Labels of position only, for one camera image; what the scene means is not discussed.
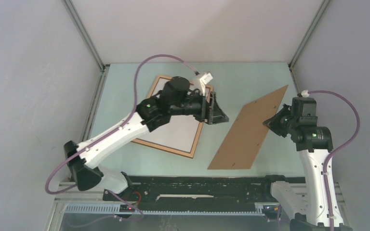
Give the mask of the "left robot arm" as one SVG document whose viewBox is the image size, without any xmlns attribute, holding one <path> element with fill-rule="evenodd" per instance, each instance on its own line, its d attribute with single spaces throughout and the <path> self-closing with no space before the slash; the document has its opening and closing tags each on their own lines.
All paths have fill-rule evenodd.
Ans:
<svg viewBox="0 0 370 231">
<path fill-rule="evenodd" d="M 206 92 L 211 73 L 196 76 L 194 89 L 186 78 L 172 77 L 155 95 L 142 100 L 120 122 L 94 138 L 64 145 L 71 159 L 68 168 L 79 191 L 102 187 L 120 200 L 132 197 L 133 187 L 127 174 L 99 168 L 101 162 L 132 140 L 168 124 L 172 116 L 193 116 L 209 125 L 226 123 L 228 116 L 216 102 L 214 91 Z"/>
</svg>

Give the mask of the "brown backing board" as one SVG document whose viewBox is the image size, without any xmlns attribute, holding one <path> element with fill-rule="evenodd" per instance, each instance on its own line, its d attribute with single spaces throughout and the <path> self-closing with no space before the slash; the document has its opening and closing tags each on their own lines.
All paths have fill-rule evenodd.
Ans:
<svg viewBox="0 0 370 231">
<path fill-rule="evenodd" d="M 228 131 L 208 170 L 250 169 L 267 136 L 263 122 L 272 118 L 284 98 L 285 85 L 245 104 Z"/>
</svg>

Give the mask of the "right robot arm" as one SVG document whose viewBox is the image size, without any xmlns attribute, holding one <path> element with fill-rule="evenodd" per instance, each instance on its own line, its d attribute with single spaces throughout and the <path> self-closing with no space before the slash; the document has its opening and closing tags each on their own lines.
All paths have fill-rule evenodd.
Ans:
<svg viewBox="0 0 370 231">
<path fill-rule="evenodd" d="M 309 97 L 294 97 L 291 105 L 263 124 L 275 134 L 290 135 L 296 145 L 305 174 L 307 196 L 298 196 L 286 181 L 275 181 L 261 187 L 267 201 L 279 202 L 290 219 L 291 231 L 350 231 L 339 210 L 332 169 L 328 159 L 333 150 L 331 132 L 317 125 L 317 103 Z"/>
</svg>

